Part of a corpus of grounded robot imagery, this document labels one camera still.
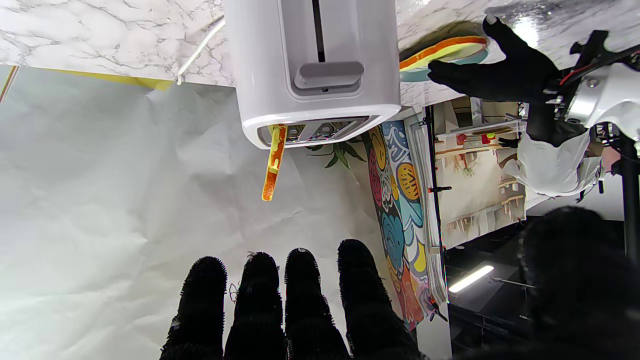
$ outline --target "marble countertop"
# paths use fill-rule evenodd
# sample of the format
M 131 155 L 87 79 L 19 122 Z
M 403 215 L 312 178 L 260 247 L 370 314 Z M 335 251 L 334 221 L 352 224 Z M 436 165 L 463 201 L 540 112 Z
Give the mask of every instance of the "marble countertop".
M 608 29 L 610 49 L 640 42 L 637 0 L 396 0 L 399 47 L 425 35 L 477 25 L 487 13 L 568 67 L 574 41 Z M 0 63 L 173 79 L 222 14 L 221 0 L 5 0 L 0 4 Z M 502 59 L 495 43 L 485 62 Z M 234 86 L 223 28 L 189 68 L 192 83 Z M 427 105 L 459 94 L 432 82 L 403 83 L 403 104 Z

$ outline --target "gloved hand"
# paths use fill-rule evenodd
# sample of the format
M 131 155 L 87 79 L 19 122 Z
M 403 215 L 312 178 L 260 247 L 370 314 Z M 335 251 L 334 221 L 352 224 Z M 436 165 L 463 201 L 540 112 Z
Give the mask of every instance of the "gloved hand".
M 367 247 L 345 240 L 338 248 L 340 294 L 351 353 L 357 359 L 418 360 L 417 344 L 391 303 Z M 287 258 L 285 332 L 278 267 L 263 252 L 244 266 L 234 322 L 222 351 L 227 273 L 216 258 L 198 260 L 184 281 L 161 360 L 351 360 L 321 293 L 313 255 Z
M 519 139 L 498 138 L 498 142 L 500 143 L 501 147 L 510 147 L 512 149 L 517 149 L 518 148 L 518 142 L 520 142 L 520 140 Z
M 484 19 L 483 29 L 498 43 L 505 60 L 468 65 L 432 61 L 429 78 L 461 94 L 484 100 L 545 103 L 548 96 L 543 90 L 558 73 L 554 63 L 493 15 Z

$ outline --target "crumpled white paper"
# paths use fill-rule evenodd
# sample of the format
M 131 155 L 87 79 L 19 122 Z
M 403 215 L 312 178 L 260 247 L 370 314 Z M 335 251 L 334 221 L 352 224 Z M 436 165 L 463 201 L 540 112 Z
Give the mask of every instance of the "crumpled white paper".
M 21 69 L 0 104 L 2 358 L 158 358 L 196 259 L 219 257 L 237 284 L 249 252 L 282 275 L 295 247 L 315 255 L 344 334 L 337 247 L 364 241 L 387 277 L 380 227 L 367 164 L 308 154 L 285 151 L 262 202 L 268 154 L 244 137 L 234 89 Z

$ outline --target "graffiti artwork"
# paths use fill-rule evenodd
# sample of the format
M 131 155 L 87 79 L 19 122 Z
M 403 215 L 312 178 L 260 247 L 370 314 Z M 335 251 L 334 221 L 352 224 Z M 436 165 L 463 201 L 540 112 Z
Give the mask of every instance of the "graffiti artwork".
M 402 121 L 362 135 L 387 265 L 409 329 L 431 311 L 420 186 Z

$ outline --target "white sleeve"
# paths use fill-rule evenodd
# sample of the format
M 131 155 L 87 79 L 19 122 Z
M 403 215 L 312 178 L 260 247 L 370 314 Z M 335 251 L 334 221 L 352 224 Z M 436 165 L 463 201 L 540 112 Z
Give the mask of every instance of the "white sleeve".
M 517 180 L 522 180 L 523 178 L 522 172 L 520 171 L 520 164 L 514 159 L 507 161 L 507 163 L 504 164 L 503 170 L 507 175 L 511 175 Z

